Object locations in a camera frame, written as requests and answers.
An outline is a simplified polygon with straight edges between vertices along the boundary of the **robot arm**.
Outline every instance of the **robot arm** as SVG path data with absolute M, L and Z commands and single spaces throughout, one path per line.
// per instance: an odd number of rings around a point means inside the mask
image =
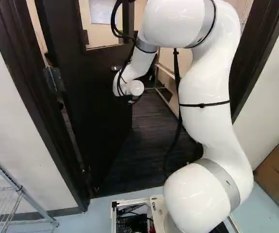
M 119 71 L 115 76 L 113 91 L 116 96 L 140 96 L 144 92 L 144 84 L 141 81 L 134 79 L 142 77 L 148 72 L 158 47 L 148 44 L 144 41 L 144 39 L 141 39 L 141 37 L 141 35 L 138 35 L 132 60 L 125 67 L 125 70 L 121 75 L 120 87 L 122 90 L 120 91 L 118 89 L 117 82 L 121 71 Z
M 181 80 L 179 100 L 186 131 L 204 147 L 202 159 L 173 173 L 164 185 L 166 206 L 178 228 L 164 223 L 166 233 L 208 233 L 252 190 L 252 169 L 233 131 L 229 104 L 229 73 L 240 33 L 236 11 L 222 0 L 149 0 L 146 5 L 139 39 L 155 48 L 192 48 L 192 67 Z M 127 94 L 153 57 L 134 51 L 122 75 Z

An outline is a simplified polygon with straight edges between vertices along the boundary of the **dark carpet floor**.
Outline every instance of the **dark carpet floor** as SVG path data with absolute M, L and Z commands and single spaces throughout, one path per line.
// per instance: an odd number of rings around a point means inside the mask
M 155 90 L 147 90 L 133 107 L 132 130 L 97 197 L 162 186 L 164 155 L 172 143 L 177 119 Z M 182 130 L 168 159 L 170 174 L 196 159 L 195 144 Z

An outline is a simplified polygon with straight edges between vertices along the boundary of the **wall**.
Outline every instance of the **wall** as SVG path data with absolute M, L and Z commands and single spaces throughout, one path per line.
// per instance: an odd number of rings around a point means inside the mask
M 135 15 L 134 15 L 134 29 L 139 30 L 141 26 L 142 16 L 147 0 L 135 1 Z M 80 12 L 82 18 L 83 29 L 87 30 L 89 37 L 89 48 L 100 46 L 108 46 L 118 44 L 116 38 L 111 31 L 110 25 L 107 24 L 91 24 L 89 1 L 79 0 Z M 117 27 L 122 30 L 122 6 L 119 7 L 117 12 Z
M 46 209 L 77 206 L 12 81 L 0 53 L 0 161 Z M 9 186 L 0 176 L 0 186 Z M 20 212 L 33 211 L 26 204 Z
M 37 37 L 37 41 L 39 44 L 39 48 L 40 48 L 43 60 L 44 60 L 45 64 L 48 65 L 47 60 L 44 57 L 44 54 L 46 52 L 48 52 L 48 48 L 47 48 L 46 41 L 44 40 L 44 36 L 42 33 L 40 21 L 39 21 L 38 14 L 37 14 L 36 5 L 34 3 L 34 0 L 26 0 L 26 3 L 27 3 L 28 10 L 29 10 L 29 14 L 31 16 L 34 32 Z
M 234 128 L 253 169 L 279 143 L 279 37 Z

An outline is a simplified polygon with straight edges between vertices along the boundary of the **baseboard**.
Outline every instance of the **baseboard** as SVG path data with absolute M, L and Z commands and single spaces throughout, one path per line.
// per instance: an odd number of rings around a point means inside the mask
M 81 214 L 82 211 L 79 207 L 58 209 L 58 210 L 48 210 L 47 213 L 51 217 L 60 217 L 60 216 L 68 216 L 68 215 L 76 215 Z M 29 212 L 29 213 L 19 213 L 13 216 L 12 221 L 33 221 L 39 220 L 43 217 L 38 212 Z
M 48 210 L 47 213 L 51 217 L 60 217 L 60 216 L 68 216 L 68 215 L 76 215 L 81 214 L 82 211 L 79 207 L 65 208 L 59 210 Z M 9 215 L 0 215 L 2 219 L 7 219 Z M 28 213 L 20 213 L 14 214 L 12 221 L 35 221 L 43 219 L 43 217 L 38 212 L 28 212 Z

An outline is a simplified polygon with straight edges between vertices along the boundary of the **floor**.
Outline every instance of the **floor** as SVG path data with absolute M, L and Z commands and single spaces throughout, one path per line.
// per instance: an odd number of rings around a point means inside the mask
M 163 186 L 164 155 L 177 127 L 177 119 L 155 90 L 146 90 L 133 107 L 132 130 L 115 159 L 98 197 Z M 197 159 L 195 144 L 182 130 L 168 159 L 168 173 Z
M 161 194 L 162 188 L 152 188 L 91 200 L 85 214 L 58 217 L 60 226 L 55 233 L 110 233 L 110 204 L 113 200 L 146 198 Z M 243 233 L 279 233 L 279 207 L 255 184 L 245 203 L 233 213 Z

